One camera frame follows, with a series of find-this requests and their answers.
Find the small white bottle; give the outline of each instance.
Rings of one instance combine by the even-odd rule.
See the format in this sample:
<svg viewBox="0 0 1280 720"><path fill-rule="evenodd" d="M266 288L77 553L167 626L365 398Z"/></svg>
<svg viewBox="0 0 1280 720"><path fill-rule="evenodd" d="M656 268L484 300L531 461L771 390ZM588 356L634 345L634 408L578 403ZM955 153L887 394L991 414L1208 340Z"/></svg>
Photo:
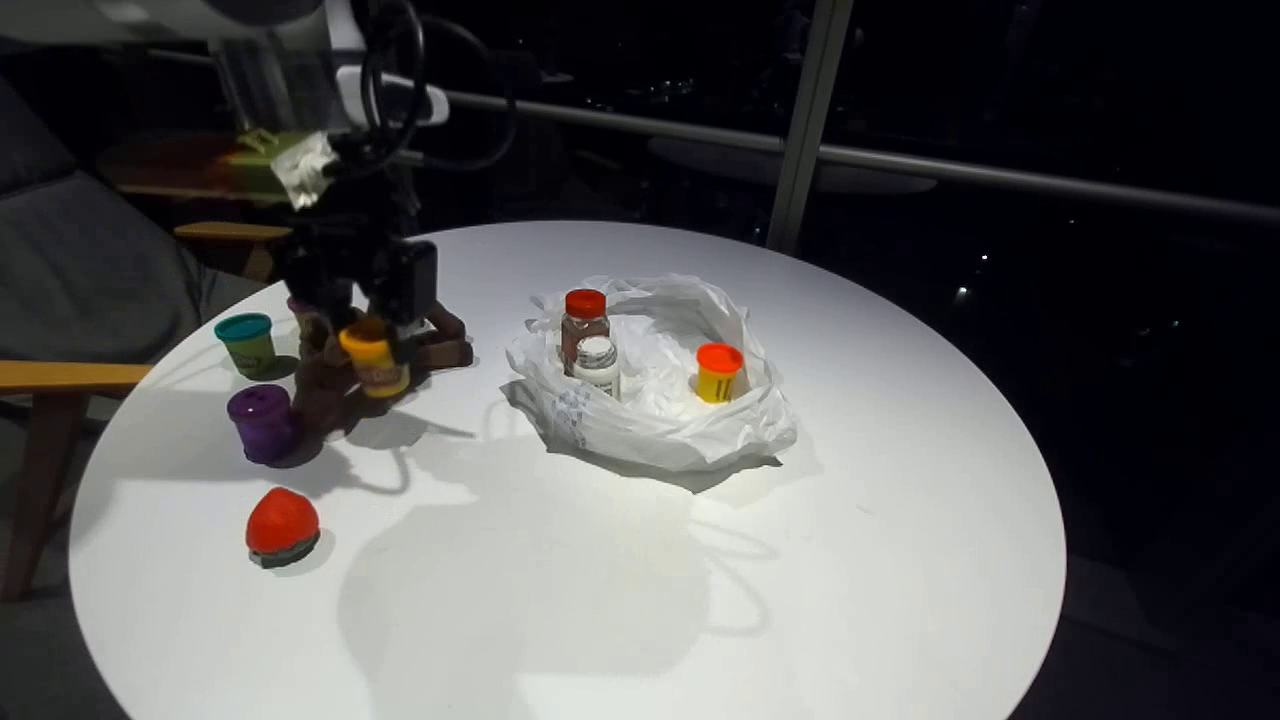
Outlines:
<svg viewBox="0 0 1280 720"><path fill-rule="evenodd" d="M606 398L618 398L618 363L606 337L582 337L575 345L573 376L582 384L605 390Z"/></svg>

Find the purple cup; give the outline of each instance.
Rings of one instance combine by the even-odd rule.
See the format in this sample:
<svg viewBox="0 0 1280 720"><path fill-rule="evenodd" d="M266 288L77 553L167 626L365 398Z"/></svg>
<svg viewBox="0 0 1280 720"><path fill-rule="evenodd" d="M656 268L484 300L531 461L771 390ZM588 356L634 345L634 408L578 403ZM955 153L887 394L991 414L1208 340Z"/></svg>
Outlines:
<svg viewBox="0 0 1280 720"><path fill-rule="evenodd" d="M296 452L296 417L281 384L253 384L234 394L226 402L226 417L253 466L271 466Z"/></svg>

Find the red bottle cap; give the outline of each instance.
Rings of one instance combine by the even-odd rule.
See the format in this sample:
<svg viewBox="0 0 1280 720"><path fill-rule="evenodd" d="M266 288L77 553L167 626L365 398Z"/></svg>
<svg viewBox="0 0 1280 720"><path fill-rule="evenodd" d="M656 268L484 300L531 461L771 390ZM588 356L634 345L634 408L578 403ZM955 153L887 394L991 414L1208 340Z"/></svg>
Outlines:
<svg viewBox="0 0 1280 720"><path fill-rule="evenodd" d="M573 288L563 298L563 316L605 316L606 300L597 288Z"/></svg>
<svg viewBox="0 0 1280 720"><path fill-rule="evenodd" d="M242 546L255 562L281 562L292 553L305 553L318 537L318 517L317 504L288 493L271 488L246 517Z"/></svg>
<svg viewBox="0 0 1280 720"><path fill-rule="evenodd" d="M694 347L694 369L736 376L744 369L744 354L731 345L702 345Z"/></svg>

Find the green cup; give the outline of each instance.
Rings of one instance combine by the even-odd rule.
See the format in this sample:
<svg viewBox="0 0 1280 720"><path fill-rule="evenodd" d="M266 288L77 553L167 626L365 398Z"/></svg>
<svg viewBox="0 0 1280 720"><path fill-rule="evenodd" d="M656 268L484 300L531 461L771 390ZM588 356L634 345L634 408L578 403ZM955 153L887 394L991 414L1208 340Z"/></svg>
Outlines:
<svg viewBox="0 0 1280 720"><path fill-rule="evenodd" d="M226 316L214 330L214 340L226 345L240 376L265 379L274 363L274 345L271 345L271 316L246 311L246 316Z"/></svg>

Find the cable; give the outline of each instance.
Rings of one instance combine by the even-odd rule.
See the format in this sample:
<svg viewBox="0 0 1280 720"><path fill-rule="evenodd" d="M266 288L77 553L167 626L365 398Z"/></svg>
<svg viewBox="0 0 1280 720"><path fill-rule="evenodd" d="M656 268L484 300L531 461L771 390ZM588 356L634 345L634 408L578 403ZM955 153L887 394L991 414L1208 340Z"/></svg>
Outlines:
<svg viewBox="0 0 1280 720"><path fill-rule="evenodd" d="M415 133L415 120L425 117L426 108L426 28L415 11L412 0L386 0L377 10L377 17L367 22L372 31L367 31L367 53L360 62L360 106L365 106L365 117L367 117L367 130L372 130L372 143L383 143L377 149L360 167L355 177L372 177L381 167L386 167L412 142ZM386 120L386 106L383 106L383 64L386 56L396 53L396 40L408 31L412 40L412 106L401 120L401 130L390 130Z"/></svg>
<svg viewBox="0 0 1280 720"><path fill-rule="evenodd" d="M440 22L440 17L426 17L426 24L440 28L440 31L446 31L446 38L454 38L459 44L469 44L469 48L478 56L478 64L487 70L487 79L502 93L506 126L502 126L502 135L494 142L493 153L473 156L473 162L444 162L444 156L426 156L426 153L425 153L425 167L440 167L440 174L487 174L487 167L498 164L498 162L511 153L511 143L516 143L516 93L511 93L511 79L506 79L506 73L498 70L498 62L493 56L493 48L487 48L477 31L469 31L469 28L451 24L451 22Z"/></svg>
<svg viewBox="0 0 1280 720"><path fill-rule="evenodd" d="M473 48L478 56L478 64L487 70L487 79L506 102L506 126L502 126L502 135L494 142L494 149L487 149L484 156L446 162L446 156L412 153L415 164L440 167L440 174L487 174L516 143L516 93L511 93L511 79L498 70L498 62L487 53L487 44L477 31L469 31L469 28L451 24L451 22L418 17L418 10L412 0L386 0L367 22L367 53L360 62L360 108L365 108L365 120L367 120L367 153L372 156L355 164L355 177L372 177L372 174L386 167L390 162L401 162L405 149L412 143L412 133L415 133L418 117L426 111L426 28L454 38L464 48ZM412 106L401 117L401 126L390 126L386 102L383 102L383 93L386 93L383 73L386 73L386 62L396 53L396 40L405 31L412 40L408 44Z"/></svg>

